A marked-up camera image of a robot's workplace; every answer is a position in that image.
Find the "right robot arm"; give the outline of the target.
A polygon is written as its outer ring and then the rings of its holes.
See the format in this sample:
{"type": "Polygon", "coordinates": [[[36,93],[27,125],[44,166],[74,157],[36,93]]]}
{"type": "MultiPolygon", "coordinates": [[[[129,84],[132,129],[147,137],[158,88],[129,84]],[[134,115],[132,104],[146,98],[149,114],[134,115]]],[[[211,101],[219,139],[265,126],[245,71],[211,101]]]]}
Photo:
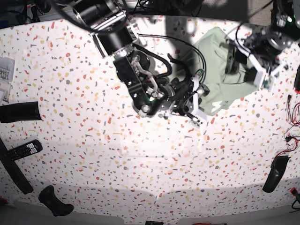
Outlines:
{"type": "Polygon", "coordinates": [[[128,6],[118,0],[52,0],[52,8],[71,24],[88,31],[100,52],[113,57],[117,77],[126,85],[141,117],[159,111],[192,120],[200,117],[206,69],[192,72],[168,55],[166,59],[137,44],[139,34],[128,20],[128,6]]]}

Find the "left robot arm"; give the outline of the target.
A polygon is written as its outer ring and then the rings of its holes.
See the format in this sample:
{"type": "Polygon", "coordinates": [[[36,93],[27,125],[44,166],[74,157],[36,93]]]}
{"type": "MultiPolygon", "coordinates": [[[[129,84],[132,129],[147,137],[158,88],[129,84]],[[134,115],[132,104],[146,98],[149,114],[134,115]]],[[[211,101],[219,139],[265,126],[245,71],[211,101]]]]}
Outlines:
{"type": "Polygon", "coordinates": [[[244,81],[262,87],[277,76],[281,63],[279,55],[300,39],[300,2],[273,0],[271,23],[256,27],[243,43],[227,40],[229,50],[225,73],[233,75],[246,66],[244,81]]]}

